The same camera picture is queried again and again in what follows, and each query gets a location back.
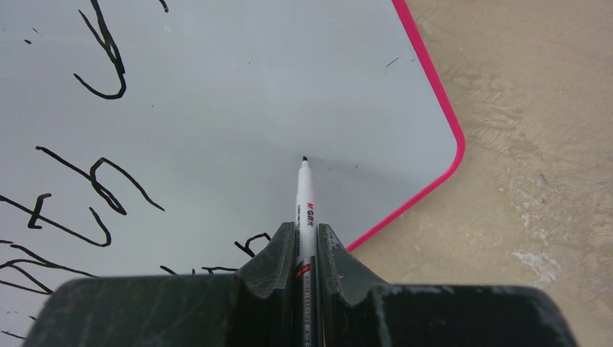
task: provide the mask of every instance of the tan surface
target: tan surface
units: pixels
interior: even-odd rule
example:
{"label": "tan surface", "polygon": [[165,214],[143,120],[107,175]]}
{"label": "tan surface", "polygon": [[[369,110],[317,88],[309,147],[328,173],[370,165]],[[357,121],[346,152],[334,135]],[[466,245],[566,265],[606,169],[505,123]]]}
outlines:
{"label": "tan surface", "polygon": [[408,3],[466,156],[354,254],[390,282],[538,286],[582,346],[611,346],[610,1]]}

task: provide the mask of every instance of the whiteboard marker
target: whiteboard marker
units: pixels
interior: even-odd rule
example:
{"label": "whiteboard marker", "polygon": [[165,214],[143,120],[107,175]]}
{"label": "whiteboard marker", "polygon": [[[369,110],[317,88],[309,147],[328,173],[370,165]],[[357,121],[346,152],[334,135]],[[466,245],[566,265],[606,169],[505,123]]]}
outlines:
{"label": "whiteboard marker", "polygon": [[302,157],[296,194],[295,346],[323,346],[317,261],[317,220],[312,171],[307,157]]}

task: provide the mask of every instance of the black marker holder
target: black marker holder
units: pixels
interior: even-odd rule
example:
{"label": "black marker holder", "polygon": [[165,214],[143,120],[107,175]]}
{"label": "black marker holder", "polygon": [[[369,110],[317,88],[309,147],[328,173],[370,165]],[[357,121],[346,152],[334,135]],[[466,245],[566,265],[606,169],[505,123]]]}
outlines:
{"label": "black marker holder", "polygon": [[[294,226],[231,275],[73,280],[24,347],[289,346]],[[320,224],[326,346],[576,346],[546,294],[520,286],[390,285]]]}

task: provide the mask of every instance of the white stain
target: white stain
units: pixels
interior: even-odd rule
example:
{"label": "white stain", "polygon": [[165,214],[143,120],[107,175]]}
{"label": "white stain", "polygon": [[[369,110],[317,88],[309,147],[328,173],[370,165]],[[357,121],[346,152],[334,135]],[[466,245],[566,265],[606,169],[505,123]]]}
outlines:
{"label": "white stain", "polygon": [[535,287],[543,288],[551,282],[555,282],[557,274],[560,273],[560,265],[557,261],[544,253],[522,254],[513,252],[511,254],[515,255],[522,263],[530,266],[532,271],[539,276],[539,279],[532,283]]}

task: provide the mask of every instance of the black marker writing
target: black marker writing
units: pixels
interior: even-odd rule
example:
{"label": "black marker writing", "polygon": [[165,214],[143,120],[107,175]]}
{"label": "black marker writing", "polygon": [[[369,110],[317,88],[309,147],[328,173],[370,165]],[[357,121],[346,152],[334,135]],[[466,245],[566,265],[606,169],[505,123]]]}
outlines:
{"label": "black marker writing", "polygon": [[[237,241],[234,242],[234,245],[237,246],[241,251],[247,253],[251,258],[255,257],[255,253],[249,248],[249,244],[251,243],[251,241],[254,241],[256,239],[260,239],[262,237],[265,237],[268,241],[270,241],[270,236],[268,236],[267,233],[262,233],[262,234],[257,234],[256,236],[250,237],[247,239],[247,242],[245,242],[245,245],[241,245],[240,243],[238,243]],[[176,275],[176,273],[174,271],[172,271],[171,269],[169,269],[168,267],[164,266],[164,265],[160,265],[160,268],[164,271],[166,271],[167,273],[170,273],[171,275]],[[215,266],[215,267],[206,267],[203,266],[201,267],[201,269],[206,270],[207,272],[209,272],[209,275],[214,275],[215,273],[213,271],[216,270],[223,270],[223,271],[237,271],[238,269],[234,268],[234,267],[224,267],[224,266]]]}
{"label": "black marker writing", "polygon": [[[34,211],[29,210],[27,207],[21,205],[18,202],[15,202],[15,201],[11,200],[8,197],[5,197],[5,196],[3,196],[1,194],[0,194],[0,202],[6,202],[9,205],[12,205],[12,206],[18,208],[18,209],[20,209],[21,211],[23,211],[25,213],[28,213],[30,215],[34,215]],[[63,232],[68,233],[70,235],[73,235],[74,237],[77,237],[78,239],[81,239],[81,240],[87,242],[88,244],[92,244],[92,245],[98,246],[98,247],[107,247],[108,245],[111,244],[111,233],[108,231],[108,229],[106,228],[104,223],[102,223],[102,220],[100,219],[100,216],[98,216],[98,214],[91,207],[90,207],[90,212],[92,213],[96,223],[98,224],[98,226],[100,226],[100,228],[102,229],[102,232],[104,233],[105,240],[102,243],[93,241],[92,239],[89,239],[89,238],[87,238],[87,237],[77,233],[76,231],[72,231],[72,230],[68,229],[67,227],[65,227],[65,226],[63,226],[63,225],[61,225],[61,224],[59,224],[59,223],[57,223],[57,222],[47,218],[47,217],[43,217],[40,214],[38,214],[36,216],[36,219],[37,220],[41,220],[43,222],[46,222],[48,224],[51,224],[52,226],[62,230]]]}
{"label": "black marker writing", "polygon": [[20,338],[22,340],[25,340],[25,338],[23,336],[15,335],[15,334],[9,333],[8,331],[5,331],[5,330],[0,331],[0,333],[3,333],[3,334],[8,335],[8,336],[12,336],[14,338]]}
{"label": "black marker writing", "polygon": [[160,0],[160,4],[162,4],[162,7],[164,7],[164,12],[168,13],[168,6],[166,6],[166,1]]}
{"label": "black marker writing", "polygon": [[[174,271],[172,271],[171,269],[169,269],[167,266],[160,265],[160,269],[166,271],[167,273],[170,273],[171,275],[176,275],[176,273]],[[196,275],[196,270],[195,269],[192,269],[192,275]]]}
{"label": "black marker writing", "polygon": [[155,203],[153,200],[151,200],[149,195],[147,195],[147,192],[140,186],[140,184],[134,179],[134,177],[130,176],[130,174],[127,173],[127,171],[125,171],[124,169],[122,169],[120,166],[113,163],[109,159],[106,159],[106,158],[98,159],[98,161],[96,161],[94,165],[92,165],[92,167],[90,168],[90,173],[87,174],[85,173],[85,171],[81,170],[80,168],[62,159],[59,155],[51,152],[47,148],[36,146],[36,149],[42,150],[46,155],[49,155],[50,157],[57,160],[61,164],[77,172],[81,176],[85,177],[89,182],[91,182],[93,189],[98,193],[98,195],[100,195],[106,201],[108,206],[110,206],[117,213],[121,213],[122,215],[127,214],[126,210],[121,205],[121,203],[115,198],[115,196],[108,189],[106,189],[102,184],[100,184],[100,182],[98,182],[98,180],[96,179],[96,171],[104,163],[107,163],[108,165],[110,165],[111,167],[119,171],[122,175],[124,175],[128,180],[130,180],[130,182],[140,191],[140,194],[145,198],[145,200],[147,200],[147,202],[149,202],[151,205],[155,206],[156,208],[164,211],[163,207],[161,207],[160,205]]}
{"label": "black marker writing", "polygon": [[40,215],[40,209],[43,208],[43,200],[51,197],[51,194],[47,193],[47,194],[41,194],[38,195],[38,198],[36,199],[36,206],[34,207],[34,211],[32,212],[32,217],[30,217],[30,221],[27,222],[27,227],[30,229],[42,229],[42,226],[37,226],[36,225],[36,220],[38,219],[38,216]]}
{"label": "black marker writing", "polygon": [[102,47],[102,49],[106,52],[106,55],[111,60],[111,63],[113,63],[113,65],[115,66],[115,71],[117,73],[117,77],[119,78],[119,83],[121,83],[121,87],[119,88],[119,91],[115,94],[102,94],[98,92],[96,89],[92,88],[78,74],[73,74],[73,75],[74,75],[74,78],[76,78],[79,82],[81,82],[83,87],[87,88],[87,90],[89,90],[92,94],[99,96],[100,98],[103,98],[106,100],[119,99],[122,96],[124,96],[124,93],[126,92],[126,88],[127,88],[126,80],[124,78],[124,74],[126,73],[126,69],[124,68],[124,62],[121,60],[121,54],[119,53],[119,48],[117,48],[117,45],[115,44],[115,40],[113,39],[113,36],[111,36],[111,32],[109,32],[108,28],[106,27],[106,22],[104,21],[104,16],[102,15],[102,11],[100,10],[100,5],[98,4],[98,0],[90,0],[90,2],[92,3],[92,7],[94,8],[96,17],[98,18],[98,27],[100,28],[100,34],[102,35],[102,38],[104,40],[100,39],[99,34],[96,32],[96,30],[90,23],[90,20],[87,18],[87,16],[85,16],[85,14],[81,12],[81,10],[79,10],[79,13],[81,14],[81,17],[83,18],[83,20],[85,21],[85,24],[87,25],[87,27],[90,29],[90,31],[94,35],[100,47]]}
{"label": "black marker writing", "polygon": [[268,241],[270,241],[270,236],[268,236],[267,233],[262,233],[247,239],[247,242],[245,242],[244,246],[242,246],[238,241],[235,241],[234,245],[237,246],[241,251],[247,253],[251,258],[253,258],[255,257],[255,253],[249,248],[249,244],[251,243],[251,241],[257,240],[261,237],[265,237]]}
{"label": "black marker writing", "polygon": [[205,267],[205,266],[203,266],[202,269],[208,271],[209,275],[214,275],[215,273],[213,271],[215,271],[215,270],[223,270],[223,271],[231,271],[231,272],[234,272],[234,271],[238,270],[238,269],[235,269],[233,267],[223,267],[223,266],[215,266],[215,267]]}
{"label": "black marker writing", "polygon": [[31,258],[33,258],[34,260],[29,260],[29,259],[13,259],[10,260],[8,262],[5,262],[4,264],[0,265],[0,270],[9,267],[13,270],[17,270],[19,271],[22,275],[24,275],[28,280],[30,280],[32,283],[34,283],[37,287],[39,287],[39,289],[32,289],[32,288],[28,288],[28,287],[24,287],[15,283],[10,283],[10,282],[6,282],[5,280],[0,280],[0,284],[4,284],[5,286],[10,286],[13,288],[18,288],[21,289],[23,291],[29,291],[32,293],[37,293],[37,294],[43,294],[43,295],[51,295],[53,294],[53,291],[46,285],[44,285],[42,282],[40,282],[39,280],[37,280],[36,278],[34,278],[34,276],[32,276],[31,274],[29,274],[26,270],[23,270],[19,265],[20,263],[25,263],[25,264],[33,264],[33,265],[37,265],[39,267],[46,267],[49,269],[56,269],[56,270],[63,270],[63,271],[67,271],[70,273],[76,273],[79,275],[85,275],[88,277],[96,277],[90,273],[86,273],[85,271],[81,271],[81,270],[75,270],[75,269],[71,269],[70,267],[66,267],[63,265],[58,265],[54,262],[50,262],[47,259],[42,258],[41,256],[37,255],[36,253],[30,251],[29,249],[20,246],[19,244],[14,244],[12,241],[7,241],[7,240],[0,240],[0,244],[8,244],[11,248],[13,249],[18,249],[21,252],[24,252],[25,254],[27,254],[28,256],[30,256]]}

